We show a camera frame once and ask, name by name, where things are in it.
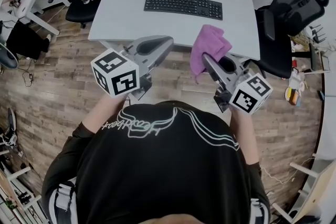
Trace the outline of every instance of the person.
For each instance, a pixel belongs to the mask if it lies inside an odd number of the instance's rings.
[[[229,127],[183,102],[122,109],[124,100],[105,94],[52,162],[42,189],[49,217],[50,197],[76,177],[79,224],[268,222],[250,115],[231,108]]]

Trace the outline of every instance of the wooden floor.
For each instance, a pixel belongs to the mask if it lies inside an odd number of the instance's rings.
[[[61,8],[45,12],[42,18],[47,20]],[[67,136],[102,95],[94,81],[90,61],[105,51],[105,47],[88,41],[90,25],[80,29],[79,24],[65,21],[66,10],[50,21],[60,30],[60,35],[53,37],[48,53],[31,63],[30,72],[34,76],[31,87],[25,87],[21,70],[5,70],[0,76],[0,126],[7,126],[6,110],[12,107],[16,111],[18,142],[24,149],[25,162],[30,162],[41,178],[61,151]],[[47,34],[44,29],[38,33],[42,37]],[[197,85],[190,72],[189,59],[187,52],[170,53],[153,70],[154,85],[141,102],[181,100],[228,122],[230,114],[221,114],[213,100],[216,84],[209,75],[203,74]],[[26,69],[28,64],[29,60],[20,61],[21,68]],[[285,181],[294,172],[289,163],[301,164],[311,156],[316,145],[321,114],[316,90],[321,89],[321,77],[309,76],[309,88],[303,93],[300,107],[293,107],[284,99],[288,81],[271,75],[268,81],[274,92],[253,115],[260,163],[271,175]],[[12,155],[13,169],[18,169],[21,160]],[[266,192],[274,192],[270,202],[276,201],[281,206],[292,201],[303,179],[304,176],[297,173],[293,181],[282,185],[263,171]],[[24,180],[34,191],[40,192],[41,180],[35,173],[28,172]]]

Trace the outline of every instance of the pink towel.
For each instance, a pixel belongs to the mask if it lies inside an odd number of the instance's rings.
[[[202,63],[202,54],[208,53],[219,61],[232,48],[229,41],[223,37],[224,31],[212,25],[203,25],[199,32],[190,57],[190,68],[195,78],[201,74],[205,66]]]

